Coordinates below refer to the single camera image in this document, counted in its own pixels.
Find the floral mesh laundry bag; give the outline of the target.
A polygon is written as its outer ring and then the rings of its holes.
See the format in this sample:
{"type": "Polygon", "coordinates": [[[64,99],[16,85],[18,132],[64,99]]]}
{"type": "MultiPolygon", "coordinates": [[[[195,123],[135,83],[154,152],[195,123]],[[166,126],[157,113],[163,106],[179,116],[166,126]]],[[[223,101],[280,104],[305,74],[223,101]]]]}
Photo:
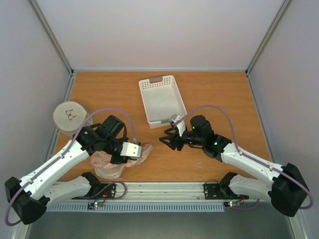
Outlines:
{"type": "Polygon", "coordinates": [[[122,180],[121,175],[125,169],[142,164],[147,159],[153,148],[154,146],[152,144],[145,144],[142,147],[141,157],[137,160],[129,159],[124,164],[112,164],[111,155],[98,151],[91,156],[90,164],[93,166],[97,176],[107,180],[122,180]]]}

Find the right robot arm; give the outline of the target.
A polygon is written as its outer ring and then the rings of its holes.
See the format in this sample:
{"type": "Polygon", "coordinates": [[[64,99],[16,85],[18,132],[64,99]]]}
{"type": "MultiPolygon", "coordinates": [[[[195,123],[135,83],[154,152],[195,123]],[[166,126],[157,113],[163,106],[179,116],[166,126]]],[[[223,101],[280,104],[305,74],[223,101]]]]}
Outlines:
{"type": "Polygon", "coordinates": [[[166,129],[165,135],[159,138],[170,149],[180,151],[185,145],[199,148],[206,156],[253,176],[250,179],[234,172],[227,173],[219,182],[224,197],[244,195],[261,199],[288,217],[294,217],[302,208],[309,188],[295,165],[288,163],[283,166],[243,150],[230,139],[216,134],[202,115],[190,120],[190,130],[178,115],[173,115],[170,123],[171,128],[166,129]]]}

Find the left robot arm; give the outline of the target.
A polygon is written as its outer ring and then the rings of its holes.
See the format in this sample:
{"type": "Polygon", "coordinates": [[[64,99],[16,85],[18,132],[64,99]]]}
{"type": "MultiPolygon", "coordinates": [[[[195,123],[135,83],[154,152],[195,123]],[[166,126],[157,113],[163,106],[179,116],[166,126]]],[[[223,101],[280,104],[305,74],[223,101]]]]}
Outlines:
{"type": "Polygon", "coordinates": [[[97,151],[111,156],[111,163],[120,165],[141,155],[140,143],[130,143],[127,128],[110,115],[103,123],[81,128],[72,139],[47,162],[20,179],[9,178],[5,184],[9,208],[14,209],[25,225],[37,221],[47,208],[73,198],[97,199],[103,195],[100,181],[90,172],[75,180],[56,185],[69,169],[97,151]]]}

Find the white round mesh laundry bag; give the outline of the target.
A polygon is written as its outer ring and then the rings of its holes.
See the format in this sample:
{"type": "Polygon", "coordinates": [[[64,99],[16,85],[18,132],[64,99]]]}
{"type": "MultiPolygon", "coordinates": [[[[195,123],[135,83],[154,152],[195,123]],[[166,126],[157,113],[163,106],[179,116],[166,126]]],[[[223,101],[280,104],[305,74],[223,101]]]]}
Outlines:
{"type": "Polygon", "coordinates": [[[53,112],[57,128],[67,136],[73,136],[89,116],[86,109],[77,102],[67,101],[58,105],[53,112]]]}

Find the white plastic basket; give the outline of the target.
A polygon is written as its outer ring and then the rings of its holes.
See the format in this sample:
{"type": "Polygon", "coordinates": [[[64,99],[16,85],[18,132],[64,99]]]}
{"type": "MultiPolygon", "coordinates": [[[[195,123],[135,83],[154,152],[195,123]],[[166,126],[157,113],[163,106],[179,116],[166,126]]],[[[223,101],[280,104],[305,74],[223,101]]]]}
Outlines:
{"type": "Polygon", "coordinates": [[[173,75],[139,81],[139,88],[151,129],[169,125],[169,118],[187,114],[184,102],[173,75]]]}

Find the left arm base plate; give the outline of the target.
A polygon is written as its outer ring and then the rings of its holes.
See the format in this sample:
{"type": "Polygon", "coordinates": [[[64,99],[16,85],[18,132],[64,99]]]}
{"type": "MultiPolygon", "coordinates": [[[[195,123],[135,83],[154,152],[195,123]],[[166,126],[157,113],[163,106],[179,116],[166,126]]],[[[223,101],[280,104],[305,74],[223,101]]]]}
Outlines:
{"type": "Polygon", "coordinates": [[[100,200],[105,197],[114,198],[116,192],[116,184],[115,183],[101,183],[99,186],[93,186],[89,192],[80,197],[75,197],[73,199],[79,200],[100,200]]]}

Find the aluminium mounting rail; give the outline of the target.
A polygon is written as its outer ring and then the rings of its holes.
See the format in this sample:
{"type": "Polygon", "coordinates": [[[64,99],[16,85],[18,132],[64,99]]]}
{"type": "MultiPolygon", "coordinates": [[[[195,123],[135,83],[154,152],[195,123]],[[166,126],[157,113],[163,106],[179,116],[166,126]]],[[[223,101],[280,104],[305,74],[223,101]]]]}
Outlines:
{"type": "MultiPolygon", "coordinates": [[[[115,182],[116,192],[114,198],[108,200],[124,200],[127,202],[183,202],[204,201],[203,192],[205,182],[115,182]]],[[[83,180],[56,183],[45,190],[44,195],[53,199],[49,205],[72,200],[75,197],[86,195],[88,183],[83,180]]],[[[247,201],[260,199],[270,202],[270,188],[256,179],[235,176],[231,182],[219,183],[225,195],[233,192],[236,195],[247,195],[247,201]]]]}

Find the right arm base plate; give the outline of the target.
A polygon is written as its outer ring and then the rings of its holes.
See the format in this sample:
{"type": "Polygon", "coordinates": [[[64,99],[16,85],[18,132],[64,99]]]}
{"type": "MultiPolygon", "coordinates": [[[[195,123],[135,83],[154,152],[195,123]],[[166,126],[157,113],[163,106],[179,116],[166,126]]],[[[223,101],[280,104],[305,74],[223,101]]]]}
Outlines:
{"type": "Polygon", "coordinates": [[[217,181],[207,181],[203,184],[203,192],[206,200],[246,200],[247,195],[236,195],[233,192],[223,194],[217,181]]]}

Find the left aluminium frame post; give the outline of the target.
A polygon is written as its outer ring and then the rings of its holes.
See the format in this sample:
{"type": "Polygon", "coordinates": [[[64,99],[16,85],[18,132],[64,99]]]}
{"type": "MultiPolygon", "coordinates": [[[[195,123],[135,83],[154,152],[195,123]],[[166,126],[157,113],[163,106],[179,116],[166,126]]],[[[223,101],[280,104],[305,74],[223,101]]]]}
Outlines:
{"type": "Polygon", "coordinates": [[[49,40],[51,41],[53,47],[55,48],[59,58],[62,60],[67,72],[70,76],[73,75],[74,70],[72,69],[69,61],[67,60],[67,57],[65,56],[58,40],[56,39],[47,19],[45,18],[38,2],[36,0],[28,0],[30,6],[32,7],[33,11],[35,12],[35,15],[37,16],[39,22],[41,23],[44,31],[46,32],[49,40]]]}

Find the aluminium frame post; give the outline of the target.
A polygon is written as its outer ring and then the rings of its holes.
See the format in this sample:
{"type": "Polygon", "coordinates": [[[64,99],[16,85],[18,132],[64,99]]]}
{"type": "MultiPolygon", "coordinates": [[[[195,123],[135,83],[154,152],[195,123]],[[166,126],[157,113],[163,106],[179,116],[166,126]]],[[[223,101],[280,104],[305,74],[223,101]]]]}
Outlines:
{"type": "Polygon", "coordinates": [[[56,39],[47,19],[45,18],[38,2],[36,0],[28,0],[30,6],[32,7],[33,11],[35,12],[35,15],[37,16],[39,22],[41,23],[44,31],[46,32],[49,40],[51,41],[53,47],[55,48],[59,58],[62,60],[67,72],[70,76],[73,75],[74,70],[72,69],[69,61],[67,60],[67,57],[65,56],[58,40],[56,39]]]}
{"type": "Polygon", "coordinates": [[[269,40],[271,39],[272,35],[274,34],[275,30],[277,29],[280,21],[284,17],[284,14],[286,13],[287,9],[289,8],[290,4],[292,3],[292,0],[284,0],[277,13],[274,16],[274,19],[272,20],[270,26],[268,27],[261,43],[259,44],[252,60],[250,61],[245,74],[247,77],[249,77],[251,71],[253,70],[255,64],[257,63],[258,59],[260,58],[262,52],[264,51],[265,47],[267,46],[269,40]]]}

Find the right aluminium frame post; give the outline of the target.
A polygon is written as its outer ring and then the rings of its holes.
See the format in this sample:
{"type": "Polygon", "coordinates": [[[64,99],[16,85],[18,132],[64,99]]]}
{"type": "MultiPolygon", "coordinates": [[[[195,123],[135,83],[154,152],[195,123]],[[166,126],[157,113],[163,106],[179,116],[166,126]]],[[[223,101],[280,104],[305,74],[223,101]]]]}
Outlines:
{"type": "Polygon", "coordinates": [[[287,9],[289,8],[290,4],[292,3],[292,0],[284,0],[277,13],[274,16],[274,19],[272,20],[270,26],[268,27],[261,43],[259,44],[252,60],[250,61],[245,74],[247,77],[249,77],[251,71],[253,70],[255,64],[257,63],[258,59],[260,58],[262,52],[264,51],[265,47],[267,46],[269,40],[271,39],[272,35],[274,34],[275,30],[277,29],[280,21],[284,17],[284,14],[286,13],[287,9]]]}

